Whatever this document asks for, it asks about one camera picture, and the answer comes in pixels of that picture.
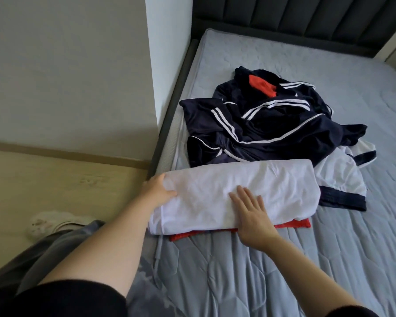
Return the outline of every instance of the black sleeve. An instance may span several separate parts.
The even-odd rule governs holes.
[[[378,315],[362,306],[344,306],[334,309],[326,317],[378,317]]]
[[[126,299],[108,285],[85,280],[50,282],[17,295],[1,316],[126,317]]]

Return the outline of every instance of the white shoe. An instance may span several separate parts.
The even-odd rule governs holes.
[[[29,220],[26,233],[32,239],[38,240],[49,234],[53,234],[64,225],[76,224],[86,226],[94,221],[91,216],[75,216],[72,213],[61,211],[44,211],[37,213]]]

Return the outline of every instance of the forearm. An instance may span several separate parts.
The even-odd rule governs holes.
[[[295,245],[276,237],[264,252],[273,260],[307,317],[325,317],[332,310],[360,305]]]
[[[56,266],[41,282],[83,279],[107,284],[126,296],[141,255],[152,200],[137,197]]]

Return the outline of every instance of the headboard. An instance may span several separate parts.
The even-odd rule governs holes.
[[[396,0],[194,0],[192,39],[207,28],[373,57],[396,31]]]

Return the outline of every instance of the quilted pattern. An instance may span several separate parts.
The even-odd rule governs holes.
[[[362,170],[368,211],[319,207],[312,228],[279,231],[364,305],[380,316],[396,316],[396,71],[373,59],[213,30],[201,43],[191,98],[211,97],[243,65],[310,82],[335,111],[335,121],[368,125],[366,139],[378,151]],[[187,166],[185,131],[181,122],[172,124],[166,144],[177,142],[173,169]],[[304,315],[273,262],[243,246],[236,234],[160,242],[155,269],[187,316]]]

